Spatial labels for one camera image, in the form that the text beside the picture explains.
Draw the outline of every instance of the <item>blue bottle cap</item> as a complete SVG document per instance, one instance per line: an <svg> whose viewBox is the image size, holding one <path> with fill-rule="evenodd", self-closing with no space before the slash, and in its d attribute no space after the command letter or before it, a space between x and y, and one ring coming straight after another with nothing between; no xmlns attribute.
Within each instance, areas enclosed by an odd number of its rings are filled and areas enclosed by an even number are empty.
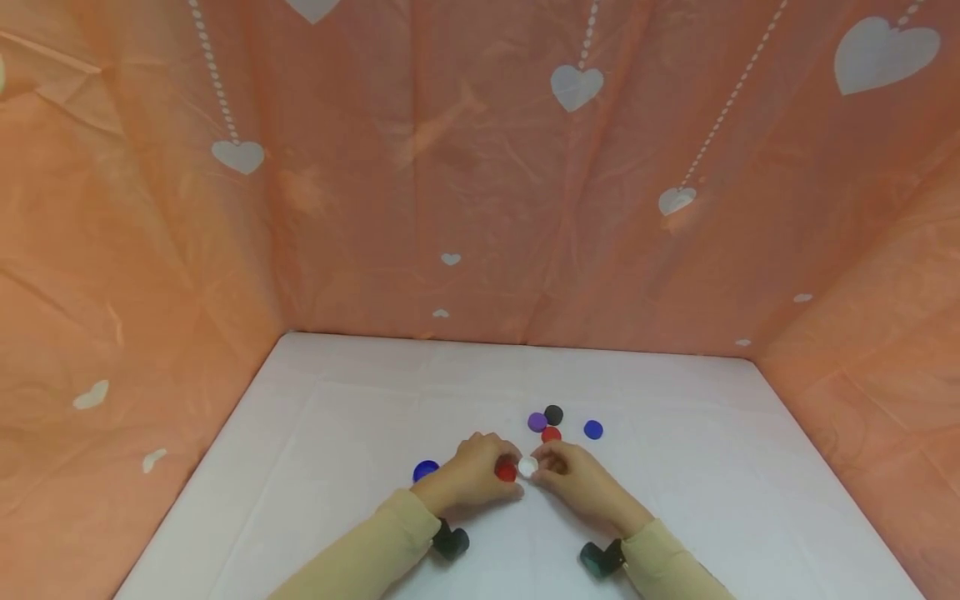
<svg viewBox="0 0 960 600"><path fill-rule="evenodd" d="M584 433L591 440L599 440L600 436L603 435L603 425L598 420L588 420L587 424L584 425Z"/></svg>
<svg viewBox="0 0 960 600"><path fill-rule="evenodd" d="M440 465L438 465L436 461L420 461L420 463L414 467L414 483L417 483L438 468L440 468Z"/></svg>

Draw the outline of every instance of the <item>right hand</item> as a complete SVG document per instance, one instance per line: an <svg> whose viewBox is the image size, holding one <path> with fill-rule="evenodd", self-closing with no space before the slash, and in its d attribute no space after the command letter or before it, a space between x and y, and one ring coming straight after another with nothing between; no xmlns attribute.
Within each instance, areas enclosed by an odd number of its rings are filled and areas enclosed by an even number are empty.
<svg viewBox="0 0 960 600"><path fill-rule="evenodd" d="M654 520L653 515L580 446L552 440L534 450L531 456L540 463L533 482L560 498L584 521L610 529L625 540Z"/></svg>

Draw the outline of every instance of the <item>white table surface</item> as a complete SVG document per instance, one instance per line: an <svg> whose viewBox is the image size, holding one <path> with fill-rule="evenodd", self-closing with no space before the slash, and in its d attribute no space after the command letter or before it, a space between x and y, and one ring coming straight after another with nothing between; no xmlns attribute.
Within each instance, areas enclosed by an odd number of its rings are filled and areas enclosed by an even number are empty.
<svg viewBox="0 0 960 600"><path fill-rule="evenodd" d="M582 444L739 600L922 600L749 362L291 333L274 348L116 596L262 599L413 467L474 431L523 452L564 408ZM587 439L596 419L605 434ZM464 527L392 600L637 598L577 562L605 544L540 490Z"/></svg>

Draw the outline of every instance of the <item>orange fabric backdrop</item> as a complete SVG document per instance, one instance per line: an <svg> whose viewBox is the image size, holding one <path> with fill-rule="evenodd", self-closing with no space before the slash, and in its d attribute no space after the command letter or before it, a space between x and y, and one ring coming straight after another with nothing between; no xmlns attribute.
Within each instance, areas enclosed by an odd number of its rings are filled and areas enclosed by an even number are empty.
<svg viewBox="0 0 960 600"><path fill-rule="evenodd" d="M115 590L296 328L755 359L956 597L957 73L946 0L0 3L0 596Z"/></svg>

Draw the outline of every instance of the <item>heart pattern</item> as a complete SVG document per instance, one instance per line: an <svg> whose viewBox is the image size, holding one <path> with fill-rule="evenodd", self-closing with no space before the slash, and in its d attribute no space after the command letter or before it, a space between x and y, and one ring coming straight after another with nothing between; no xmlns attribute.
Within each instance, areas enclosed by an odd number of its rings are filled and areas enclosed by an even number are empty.
<svg viewBox="0 0 960 600"><path fill-rule="evenodd" d="M693 202L697 197L697 190L692 187L671 187L660 194L660 212L663 215L677 212L684 206Z"/></svg>
<svg viewBox="0 0 960 600"><path fill-rule="evenodd" d="M89 392L84 392L73 399L73 407L79 411L93 408L107 397L107 391L110 389L110 382L106 379L93 384Z"/></svg>
<svg viewBox="0 0 960 600"><path fill-rule="evenodd" d="M598 69L581 71L569 64L558 66L550 77L550 87L560 106L573 112L593 99L603 87L603 73Z"/></svg>
<svg viewBox="0 0 960 600"><path fill-rule="evenodd" d="M217 160L244 175L256 171L263 162L263 146L256 142L242 144L226 141L213 142L210 150Z"/></svg>
<svg viewBox="0 0 960 600"><path fill-rule="evenodd" d="M843 36L833 72L844 96L904 80L936 58L940 34L918 27L900 31L886 19L868 16Z"/></svg>
<svg viewBox="0 0 960 600"><path fill-rule="evenodd" d="M316 25L339 3L340 0L287 0L287 4L294 11L299 12L300 16L309 21L311 25Z"/></svg>
<svg viewBox="0 0 960 600"><path fill-rule="evenodd" d="M156 464L156 461L160 460L166 455L167 455L167 449L161 448L159 450L154 450L150 454L144 456L143 465L142 465L143 472L149 473L150 471L154 470L154 465Z"/></svg>

